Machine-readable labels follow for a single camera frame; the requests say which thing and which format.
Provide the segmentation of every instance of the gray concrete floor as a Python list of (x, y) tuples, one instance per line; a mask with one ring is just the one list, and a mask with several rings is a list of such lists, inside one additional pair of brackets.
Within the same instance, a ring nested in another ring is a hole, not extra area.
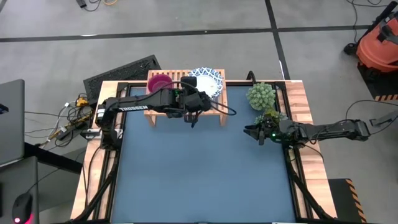
[[(271, 27), (263, 0), (119, 0), (112, 7), (101, 4), (92, 13), (80, 10), (75, 1), (5, 1), (0, 38)], [(345, 0), (271, 3), (278, 27), (351, 26), (354, 22), (352, 6)], [(370, 24), (381, 11), (358, 7), (358, 24)], [(351, 103), (371, 100), (355, 58), (341, 53), (353, 41), (352, 30), (279, 35), (291, 79), (304, 81), (315, 124), (341, 120)], [(23, 78), (26, 110), (58, 113), (65, 102), (84, 92), (82, 80), (151, 54), (164, 69), (205, 66), (226, 69), (229, 79), (242, 79), (249, 70), (260, 79), (282, 78), (272, 33), (260, 33), (0, 43), (0, 83)], [(369, 119), (393, 109), (364, 103), (349, 115)], [(54, 122), (52, 117), (28, 115), (25, 130), (49, 128)], [(367, 142), (321, 142), (328, 177), (354, 181), (369, 222), (398, 220), (397, 130), (393, 124)], [(85, 144), (76, 138), (54, 151), (75, 158)], [(40, 166), (40, 176), (51, 170)], [(77, 182), (76, 175), (58, 172), (40, 183), (41, 223), (69, 217)]]

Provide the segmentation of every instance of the table leg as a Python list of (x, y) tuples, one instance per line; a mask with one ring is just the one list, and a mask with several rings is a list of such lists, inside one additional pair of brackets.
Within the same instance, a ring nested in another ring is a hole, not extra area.
[(225, 124), (226, 124), (226, 117), (227, 117), (227, 115), (220, 115), (220, 125), (221, 126), (225, 126)]
[(48, 152), (45, 149), (33, 146), (25, 142), (25, 155), (24, 157), (35, 156), (40, 163), (57, 167), (61, 170), (73, 172), (80, 175), (83, 164), (68, 159), (64, 156), (59, 156), (55, 153)]
[(148, 119), (149, 125), (151, 125), (152, 127), (154, 127), (156, 125), (156, 116), (155, 115), (145, 115), (145, 117)]

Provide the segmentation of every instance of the blue table surface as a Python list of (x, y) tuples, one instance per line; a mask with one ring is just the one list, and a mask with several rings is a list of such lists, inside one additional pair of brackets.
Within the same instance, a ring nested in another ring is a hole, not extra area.
[(281, 146), (243, 133), (259, 114), (248, 88), (227, 87), (238, 113), (223, 127), (219, 116), (193, 129), (159, 116), (153, 128), (142, 111), (128, 113), (111, 222), (294, 222)]

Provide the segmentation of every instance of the black floor stripe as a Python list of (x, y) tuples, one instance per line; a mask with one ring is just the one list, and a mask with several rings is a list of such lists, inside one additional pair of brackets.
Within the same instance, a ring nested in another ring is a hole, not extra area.
[(272, 34), (274, 36), (276, 51), (278, 53), (278, 58), (279, 58), (280, 66), (282, 69), (282, 74), (283, 74), (285, 80), (290, 80), (289, 70), (287, 69), (285, 53), (282, 48), (282, 43), (280, 42), (280, 37), (279, 37), (279, 33), (277, 30), (277, 26), (276, 26), (274, 11), (272, 10), (272, 6), (271, 6), (271, 1), (270, 0), (265, 0), (265, 1), (266, 1), (266, 5), (267, 5), (269, 21), (271, 23)]
[(2, 9), (4, 8), (4, 5), (6, 4), (7, 0), (2, 0), (0, 2), (0, 12), (2, 11)]
[[(370, 25), (355, 26), (355, 29), (368, 29)], [(353, 30), (353, 26), (326, 26), (326, 27), (287, 27), (278, 28), (278, 32), (310, 32), (310, 31), (333, 31), (333, 30)]]
[(98, 34), (98, 35), (68, 35), (54, 37), (11, 37), (0, 38), (0, 42), (34, 42), (53, 40), (93, 40), (93, 39), (116, 39), (134, 37), (173, 37), (183, 35), (213, 35), (213, 34), (254, 34), (271, 32), (271, 28), (244, 28), (244, 29), (218, 29), (218, 30), (186, 30), (168, 32), (143, 32), (129, 34)]
[[(356, 29), (367, 29), (368, 26), (356, 26)], [(213, 35), (213, 34), (255, 34), (255, 33), (278, 33), (278, 32), (309, 32), (326, 30), (353, 30), (353, 26), (329, 26), (329, 27), (288, 27), (288, 28), (242, 28), (242, 29), (218, 29), (218, 30), (186, 30), (168, 32), (142, 32), (127, 34), (98, 34), (98, 35), (65, 35), (53, 37), (10, 37), (0, 38), (3, 42), (36, 42), (55, 40), (95, 40), (95, 39), (118, 39), (135, 37), (173, 37), (184, 35)]]

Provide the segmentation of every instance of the computer mouse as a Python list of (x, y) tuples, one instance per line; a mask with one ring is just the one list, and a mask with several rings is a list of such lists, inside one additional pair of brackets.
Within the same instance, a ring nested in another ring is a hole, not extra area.
[(26, 192), (15, 199), (12, 206), (12, 220), (14, 223), (26, 223), (32, 212), (32, 196)]

